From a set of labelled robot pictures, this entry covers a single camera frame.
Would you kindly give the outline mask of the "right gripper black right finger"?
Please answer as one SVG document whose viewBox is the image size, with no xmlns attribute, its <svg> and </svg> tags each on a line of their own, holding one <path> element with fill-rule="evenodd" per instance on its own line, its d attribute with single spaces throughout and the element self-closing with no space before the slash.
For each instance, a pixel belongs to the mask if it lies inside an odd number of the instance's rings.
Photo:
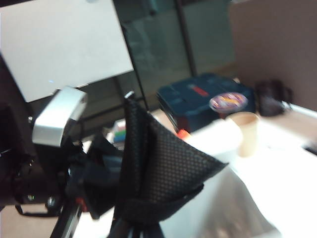
<svg viewBox="0 0 317 238">
<path fill-rule="evenodd" d="M 159 223 L 155 224 L 136 224 L 136 238 L 165 238 Z"/>
</svg>

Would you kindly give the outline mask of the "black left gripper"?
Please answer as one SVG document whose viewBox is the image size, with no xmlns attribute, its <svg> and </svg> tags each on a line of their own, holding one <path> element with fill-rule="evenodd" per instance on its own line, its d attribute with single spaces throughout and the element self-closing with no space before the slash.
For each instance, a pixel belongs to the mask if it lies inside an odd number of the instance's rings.
<svg viewBox="0 0 317 238">
<path fill-rule="evenodd" d="M 97 220 L 115 205 L 123 152 L 104 136 L 93 139 L 87 155 L 81 142 L 66 142 L 61 147 L 36 145 L 36 150 L 40 169 L 33 169 L 27 175 L 34 191 L 23 195 L 31 203 L 44 203 L 47 211 L 24 212 L 21 204 L 15 209 L 25 217 L 56 217 L 52 238 L 73 237 L 87 208 Z"/>
</svg>

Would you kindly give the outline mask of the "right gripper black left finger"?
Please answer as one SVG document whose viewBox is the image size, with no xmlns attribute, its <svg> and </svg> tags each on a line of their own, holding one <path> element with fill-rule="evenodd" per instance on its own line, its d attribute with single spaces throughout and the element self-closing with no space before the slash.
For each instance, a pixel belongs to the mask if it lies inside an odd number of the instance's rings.
<svg viewBox="0 0 317 238">
<path fill-rule="evenodd" d="M 111 238 L 132 238 L 134 225 L 126 220 L 118 219 L 111 228 Z"/>
</svg>

